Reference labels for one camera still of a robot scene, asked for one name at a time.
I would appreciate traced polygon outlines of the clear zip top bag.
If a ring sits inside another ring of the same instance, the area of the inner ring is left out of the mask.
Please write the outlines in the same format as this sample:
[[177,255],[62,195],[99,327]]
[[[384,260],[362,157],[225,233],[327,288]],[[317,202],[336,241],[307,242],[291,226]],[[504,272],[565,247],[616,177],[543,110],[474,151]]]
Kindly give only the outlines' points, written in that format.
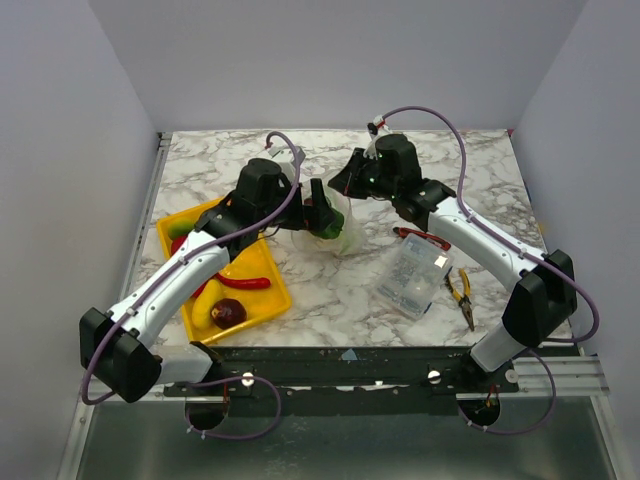
[[293,245],[299,251],[305,253],[331,253],[334,256],[346,256],[358,253],[366,239],[362,224],[355,218],[352,210],[351,199],[341,195],[328,186],[328,181],[337,173],[329,170],[320,175],[324,187],[324,193],[331,202],[344,215],[344,227],[341,235],[334,240],[323,240],[315,237],[307,231],[291,231],[290,238]]

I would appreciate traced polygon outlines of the dark red apple front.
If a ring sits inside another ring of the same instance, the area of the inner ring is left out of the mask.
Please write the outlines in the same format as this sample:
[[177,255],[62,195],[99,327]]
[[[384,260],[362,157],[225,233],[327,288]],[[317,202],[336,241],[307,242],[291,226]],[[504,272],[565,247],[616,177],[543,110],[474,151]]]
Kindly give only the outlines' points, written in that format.
[[247,320],[245,307],[236,299],[223,298],[217,301],[210,312],[215,326],[222,330],[235,327]]

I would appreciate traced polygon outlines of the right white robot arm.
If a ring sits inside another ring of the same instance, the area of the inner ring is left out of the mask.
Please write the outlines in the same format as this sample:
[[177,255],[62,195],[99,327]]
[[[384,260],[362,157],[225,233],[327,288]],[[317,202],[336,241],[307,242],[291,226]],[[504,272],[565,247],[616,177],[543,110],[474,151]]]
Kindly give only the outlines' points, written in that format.
[[418,229],[439,236],[488,270],[509,292],[501,323],[469,351],[460,379],[480,392],[496,370],[527,348],[536,348],[577,308],[572,259],[547,254],[498,231],[458,204],[444,183],[423,176],[416,148],[406,136],[389,134],[353,151],[328,185],[345,197],[390,201],[396,213]]

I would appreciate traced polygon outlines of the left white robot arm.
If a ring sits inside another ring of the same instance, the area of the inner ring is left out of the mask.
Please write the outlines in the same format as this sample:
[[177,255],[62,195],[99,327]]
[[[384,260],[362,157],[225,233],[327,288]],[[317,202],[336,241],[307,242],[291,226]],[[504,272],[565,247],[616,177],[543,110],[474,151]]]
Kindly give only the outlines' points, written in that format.
[[321,232],[334,221],[320,179],[311,179],[309,201],[300,188],[299,179],[288,178],[278,163],[250,160],[235,189],[200,215],[182,246],[142,287],[107,312],[89,309],[79,322],[83,402],[95,402],[89,396],[92,378],[128,403],[171,383],[214,393],[222,372],[206,347],[193,342],[175,354],[151,348],[190,296],[255,243],[262,229]]

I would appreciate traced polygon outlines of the green bell pepper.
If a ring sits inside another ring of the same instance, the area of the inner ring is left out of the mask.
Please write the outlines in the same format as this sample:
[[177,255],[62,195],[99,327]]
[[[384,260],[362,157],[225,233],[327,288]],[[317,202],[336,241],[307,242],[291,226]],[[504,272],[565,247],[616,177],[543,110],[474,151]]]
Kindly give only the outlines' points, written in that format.
[[323,240],[337,239],[343,231],[344,222],[344,215],[339,211],[335,211],[334,220],[324,230],[314,231],[312,235]]

